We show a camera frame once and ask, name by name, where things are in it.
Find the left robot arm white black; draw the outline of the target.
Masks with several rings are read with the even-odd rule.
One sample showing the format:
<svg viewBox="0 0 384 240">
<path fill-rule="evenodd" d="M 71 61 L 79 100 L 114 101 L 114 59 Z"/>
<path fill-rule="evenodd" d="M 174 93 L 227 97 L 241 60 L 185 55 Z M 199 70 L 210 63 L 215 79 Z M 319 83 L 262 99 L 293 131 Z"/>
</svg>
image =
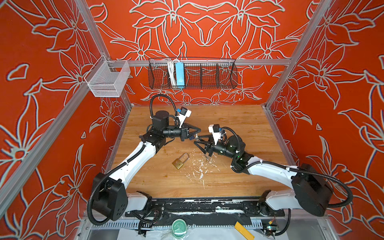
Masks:
<svg viewBox="0 0 384 240">
<path fill-rule="evenodd" d="M 143 192 L 126 192 L 131 180 L 153 158 L 162 147 L 179 138 L 181 141 L 193 139 L 201 129 L 186 123 L 191 111 L 185 107 L 177 108 L 173 100 L 174 114 L 165 110 L 153 111 L 153 102 L 157 98 L 170 99 L 157 94 L 150 100 L 151 124 L 140 135 L 140 143 L 117 167 L 106 173 L 99 173 L 93 180 L 90 198 L 87 203 L 87 216 L 95 226 L 108 221 L 116 221 L 125 213 L 131 213 L 144 223 L 155 223 L 162 215 L 159 208 L 152 206 L 152 197 Z"/>
</svg>

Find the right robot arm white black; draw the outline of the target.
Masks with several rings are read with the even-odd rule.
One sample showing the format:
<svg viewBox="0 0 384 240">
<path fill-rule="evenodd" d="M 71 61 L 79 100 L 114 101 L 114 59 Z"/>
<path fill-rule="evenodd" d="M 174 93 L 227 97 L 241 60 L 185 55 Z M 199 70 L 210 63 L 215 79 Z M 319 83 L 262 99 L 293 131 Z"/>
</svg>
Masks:
<svg viewBox="0 0 384 240">
<path fill-rule="evenodd" d="M 288 187 L 284 191 L 265 191 L 259 202 L 262 213 L 302 209 L 322 217 L 328 208 L 345 207 L 353 201 L 353 193 L 345 183 L 316 172 L 311 165 L 287 166 L 249 154 L 241 137 L 228 127 L 210 125 L 209 132 L 209 135 L 197 136 L 194 142 L 204 154 L 231 158 L 231 169 L 237 174 L 261 176 Z"/>
</svg>

